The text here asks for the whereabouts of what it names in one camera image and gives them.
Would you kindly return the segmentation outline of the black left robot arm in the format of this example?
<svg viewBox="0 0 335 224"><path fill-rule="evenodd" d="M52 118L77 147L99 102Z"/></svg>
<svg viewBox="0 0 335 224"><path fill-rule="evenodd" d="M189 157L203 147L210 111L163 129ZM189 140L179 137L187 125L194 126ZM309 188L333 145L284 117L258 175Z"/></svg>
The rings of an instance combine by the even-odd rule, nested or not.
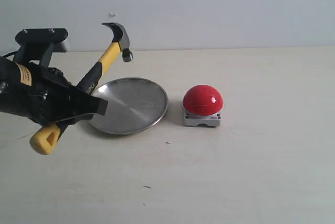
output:
<svg viewBox="0 0 335 224"><path fill-rule="evenodd" d="M41 125L104 115L108 102L72 85L57 68L1 58L1 112Z"/></svg>

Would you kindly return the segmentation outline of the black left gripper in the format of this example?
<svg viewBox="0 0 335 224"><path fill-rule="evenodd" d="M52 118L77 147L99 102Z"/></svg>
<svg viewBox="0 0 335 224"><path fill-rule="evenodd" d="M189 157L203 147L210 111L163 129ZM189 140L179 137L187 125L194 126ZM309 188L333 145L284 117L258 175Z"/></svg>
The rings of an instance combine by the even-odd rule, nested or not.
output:
<svg viewBox="0 0 335 224"><path fill-rule="evenodd" d="M105 115L108 101L71 83L57 68L1 62L1 112L46 126L65 127Z"/></svg>

